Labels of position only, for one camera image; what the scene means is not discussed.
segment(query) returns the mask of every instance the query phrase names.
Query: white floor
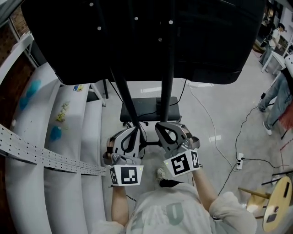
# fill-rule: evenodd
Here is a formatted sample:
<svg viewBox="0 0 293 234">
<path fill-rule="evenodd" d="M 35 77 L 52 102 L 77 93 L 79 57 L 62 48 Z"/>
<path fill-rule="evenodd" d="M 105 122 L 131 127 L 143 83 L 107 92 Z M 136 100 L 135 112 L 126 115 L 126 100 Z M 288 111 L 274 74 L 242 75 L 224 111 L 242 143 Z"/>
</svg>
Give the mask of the white floor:
<svg viewBox="0 0 293 234">
<path fill-rule="evenodd" d="M 192 89 L 189 86 L 185 87 L 179 103 L 180 114 L 183 116 L 181 122 L 187 126 L 194 136 L 200 139 L 200 163 L 203 164 L 207 176 L 217 191 L 221 190 L 231 171 L 231 166 L 216 149 L 212 122 L 207 112 L 192 96 L 191 92 L 196 95 L 210 113 L 216 128 L 217 146 L 231 164 L 234 165 L 236 163 L 235 139 L 240 132 L 240 125 L 250 110 L 257 106 L 261 94 L 269 89 L 270 84 L 274 80 L 273 75 L 266 72 L 262 73 L 260 69 L 261 66 L 256 54 L 251 52 L 236 82 L 229 85 L 193 83 Z M 161 87 L 161 83 L 158 81 L 128 82 L 128 86 L 133 98 L 157 97 L 161 95 L 161 91 L 158 88 Z M 174 79 L 172 96 L 179 98 L 183 86 L 183 79 Z M 102 152 L 106 151 L 107 138 L 123 129 L 122 123 L 119 121 L 122 103 L 110 85 L 108 85 L 108 91 L 109 99 L 106 99 L 107 106 L 103 107 L 102 116 Z M 279 124 L 276 124 L 273 128 L 273 135 L 268 136 L 262 126 L 265 117 L 266 114 L 260 113 L 256 109 L 252 111 L 238 137 L 237 153 L 243 153 L 245 158 L 266 159 L 274 166 L 282 165 L 283 160 L 283 164 L 293 167 L 291 154 L 293 142 L 289 143 L 282 151 L 282 158 L 280 154 L 280 148 L 292 139 L 292 132 L 289 131 L 283 141 L 281 141 L 280 134 L 284 130 Z M 142 125 L 147 133 L 148 141 L 158 140 L 154 129 L 154 122 L 150 122 L 148 127 L 143 123 Z M 157 181 L 154 178 L 154 171 L 162 165 L 163 155 L 164 150 L 158 146 L 146 147 L 143 159 L 145 167 L 141 184 L 126 188 L 129 196 L 137 199 L 142 193 L 158 187 Z M 251 190 L 257 189 L 261 186 L 261 183 L 271 179 L 273 172 L 282 170 L 283 167 L 273 169 L 268 163 L 263 161 L 245 161 L 241 171 L 231 174 L 222 192 L 234 192 L 245 207 L 249 195 L 239 192 L 238 187 L 242 186 Z M 177 180 L 192 183 L 190 175 L 181 176 Z M 111 220 L 112 189 L 108 188 L 108 186 L 111 186 L 109 173 L 103 177 L 103 195 L 106 217 L 107 220 Z M 132 212 L 134 205 L 135 202 L 129 199 L 130 212 Z M 284 219 L 284 223 L 272 233 L 284 233 L 283 230 L 288 224 L 289 216 L 288 214 L 288 218 Z M 262 220 L 258 220 L 257 233 L 263 233 Z"/>
</svg>

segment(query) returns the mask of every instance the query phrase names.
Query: sneaker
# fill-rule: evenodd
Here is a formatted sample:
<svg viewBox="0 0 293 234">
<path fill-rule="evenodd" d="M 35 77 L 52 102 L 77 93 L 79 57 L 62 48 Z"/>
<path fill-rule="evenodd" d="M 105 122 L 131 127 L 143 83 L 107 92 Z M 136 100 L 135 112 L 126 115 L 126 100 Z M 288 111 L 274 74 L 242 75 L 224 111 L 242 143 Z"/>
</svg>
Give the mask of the sneaker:
<svg viewBox="0 0 293 234">
<path fill-rule="evenodd" d="M 260 112 L 263 112 L 263 113 L 266 112 L 266 109 L 262 110 L 262 109 L 259 108 L 259 106 L 257 106 L 257 109 L 258 109 Z"/>
<path fill-rule="evenodd" d="M 158 168 L 156 171 L 157 181 L 161 182 L 166 179 L 165 171 L 162 168 Z"/>
<path fill-rule="evenodd" d="M 266 126 L 265 126 L 265 122 L 262 122 L 262 125 L 264 126 L 265 130 L 266 130 L 266 133 L 271 136 L 271 130 L 270 129 L 267 129 Z"/>
</svg>

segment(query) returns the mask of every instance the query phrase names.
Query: power outlet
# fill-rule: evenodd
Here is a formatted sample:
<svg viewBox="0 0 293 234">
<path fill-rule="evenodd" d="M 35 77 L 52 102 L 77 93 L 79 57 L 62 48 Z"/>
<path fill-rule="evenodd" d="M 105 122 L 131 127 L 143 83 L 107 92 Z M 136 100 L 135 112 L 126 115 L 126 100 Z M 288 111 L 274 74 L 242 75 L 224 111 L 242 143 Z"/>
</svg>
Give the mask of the power outlet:
<svg viewBox="0 0 293 234">
<path fill-rule="evenodd" d="M 238 160 L 238 163 L 240 163 L 239 165 L 237 164 L 236 165 L 236 168 L 238 169 L 238 170 L 241 170 L 242 169 L 242 164 L 243 164 L 243 160 L 242 160 L 242 158 L 244 158 L 244 154 L 243 153 L 239 153 L 238 155 L 237 155 L 237 160 Z"/>
</svg>

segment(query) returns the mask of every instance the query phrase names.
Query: black monitor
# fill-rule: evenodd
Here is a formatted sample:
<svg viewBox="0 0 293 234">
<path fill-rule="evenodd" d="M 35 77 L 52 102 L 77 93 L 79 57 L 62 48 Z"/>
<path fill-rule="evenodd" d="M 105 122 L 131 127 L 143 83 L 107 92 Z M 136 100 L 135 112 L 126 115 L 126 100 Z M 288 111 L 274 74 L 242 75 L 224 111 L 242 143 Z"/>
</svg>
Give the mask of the black monitor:
<svg viewBox="0 0 293 234">
<path fill-rule="evenodd" d="M 174 77 L 229 84 L 246 62 L 265 0 L 25 0 L 22 12 L 62 83 L 162 80 L 168 24 L 174 24 Z"/>
</svg>

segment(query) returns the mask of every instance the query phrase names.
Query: white t-shirt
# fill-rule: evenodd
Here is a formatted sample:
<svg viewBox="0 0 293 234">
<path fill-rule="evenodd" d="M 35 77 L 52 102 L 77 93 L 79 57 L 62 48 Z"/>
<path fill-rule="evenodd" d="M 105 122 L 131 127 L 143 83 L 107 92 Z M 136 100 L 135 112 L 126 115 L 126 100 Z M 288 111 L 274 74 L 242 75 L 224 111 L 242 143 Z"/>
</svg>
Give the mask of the white t-shirt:
<svg viewBox="0 0 293 234">
<path fill-rule="evenodd" d="M 281 36 L 280 31 L 278 29 L 275 29 L 272 34 L 272 39 L 269 41 L 269 45 L 272 47 L 272 49 L 276 48 L 277 44 L 279 43 L 280 36 Z"/>
<path fill-rule="evenodd" d="M 221 219 L 214 221 L 211 216 Z M 92 234 L 255 234 L 256 220 L 232 192 L 219 196 L 207 212 L 196 189 L 185 183 L 143 194 L 125 227 L 99 221 Z"/>
</svg>

